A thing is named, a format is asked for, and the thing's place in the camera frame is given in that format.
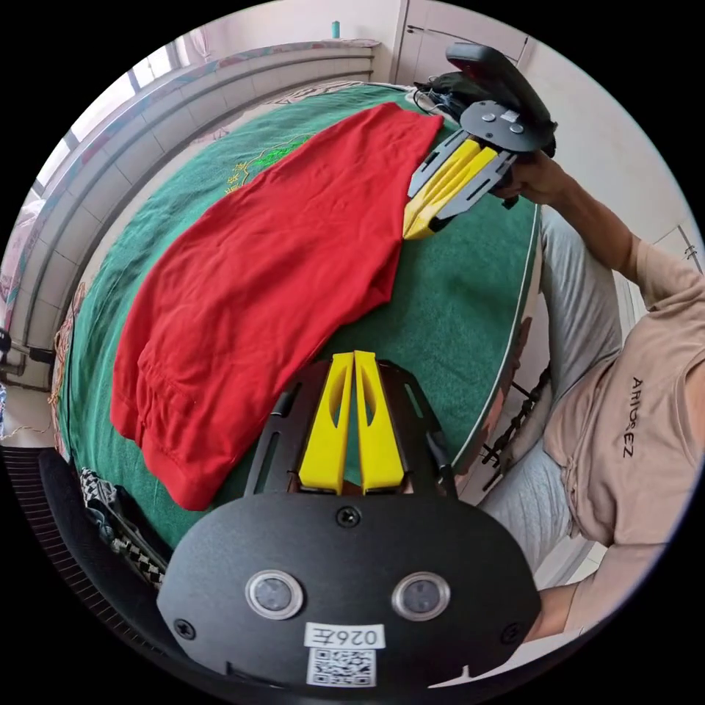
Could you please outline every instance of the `qr code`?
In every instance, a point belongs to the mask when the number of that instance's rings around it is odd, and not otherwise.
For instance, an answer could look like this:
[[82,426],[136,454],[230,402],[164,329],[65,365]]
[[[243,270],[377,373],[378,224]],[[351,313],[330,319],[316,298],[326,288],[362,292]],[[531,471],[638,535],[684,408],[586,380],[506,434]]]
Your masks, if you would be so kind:
[[308,657],[309,685],[338,688],[375,686],[376,652],[355,649],[313,648]]

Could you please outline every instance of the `green tablecloth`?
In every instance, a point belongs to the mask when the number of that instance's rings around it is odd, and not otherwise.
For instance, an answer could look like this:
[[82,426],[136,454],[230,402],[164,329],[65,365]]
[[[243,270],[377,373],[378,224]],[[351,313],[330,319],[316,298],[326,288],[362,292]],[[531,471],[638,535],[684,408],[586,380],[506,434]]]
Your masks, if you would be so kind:
[[[354,86],[282,106],[210,145],[138,211],[87,293],[76,318],[70,390],[65,375],[60,391],[62,437],[70,440],[78,466],[123,485],[172,546],[202,513],[178,507],[146,469],[141,451],[119,436],[109,420],[115,351],[134,296],[166,248],[229,189],[249,181],[318,131],[385,101],[416,109],[399,91]],[[444,129],[438,141],[451,131]],[[528,202],[507,211],[497,199],[484,198],[437,236],[406,242],[392,303],[341,329],[322,355],[371,350],[412,371],[454,455],[481,420],[516,334],[516,312],[528,284],[524,273],[530,271],[535,249],[532,221]],[[193,324],[197,335],[198,326],[209,323]],[[346,476],[355,481],[358,457],[351,436]],[[232,471],[214,506],[240,496],[252,452]]]

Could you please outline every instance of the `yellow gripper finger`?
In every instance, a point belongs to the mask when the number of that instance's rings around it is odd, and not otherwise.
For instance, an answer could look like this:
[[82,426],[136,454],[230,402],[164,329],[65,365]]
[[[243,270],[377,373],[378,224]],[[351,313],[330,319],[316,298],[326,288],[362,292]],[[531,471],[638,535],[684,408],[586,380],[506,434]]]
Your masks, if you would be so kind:
[[301,484],[308,489],[342,493],[354,363],[352,352],[333,356],[299,470]]
[[[398,487],[404,468],[373,352],[355,351],[362,491]],[[372,418],[368,422],[366,408]]]
[[465,140],[407,203],[404,239],[420,240],[433,235],[431,220],[496,156],[491,147],[481,148],[474,140]]

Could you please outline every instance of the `red shirt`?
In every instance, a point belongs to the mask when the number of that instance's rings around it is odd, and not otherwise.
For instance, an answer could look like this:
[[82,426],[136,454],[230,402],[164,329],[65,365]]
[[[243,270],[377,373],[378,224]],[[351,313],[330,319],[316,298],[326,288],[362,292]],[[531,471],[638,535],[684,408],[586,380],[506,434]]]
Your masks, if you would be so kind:
[[443,120],[387,103],[215,203],[145,278],[110,419],[184,509],[205,510],[291,376],[391,299],[411,175]]

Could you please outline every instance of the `person's arm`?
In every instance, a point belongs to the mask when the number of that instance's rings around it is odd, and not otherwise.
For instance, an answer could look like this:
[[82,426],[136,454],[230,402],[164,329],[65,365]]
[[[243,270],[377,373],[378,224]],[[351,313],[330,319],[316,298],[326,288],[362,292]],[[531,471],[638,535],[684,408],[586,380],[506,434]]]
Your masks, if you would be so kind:
[[535,639],[552,637],[562,634],[568,622],[568,614],[571,611],[573,596],[579,583],[572,585],[560,585],[559,587],[549,587],[542,590],[541,611],[534,622],[534,626],[524,639],[524,643]]
[[558,163],[543,152],[512,166],[512,184],[499,198],[522,195],[551,206],[577,231],[593,257],[611,270],[637,282],[639,239],[603,203],[595,200]]
[[613,544],[592,575],[572,585],[542,590],[540,615],[524,643],[599,622],[639,585],[663,548]]
[[574,178],[564,175],[563,187],[549,203],[582,237],[592,256],[630,281],[637,280],[639,239]]

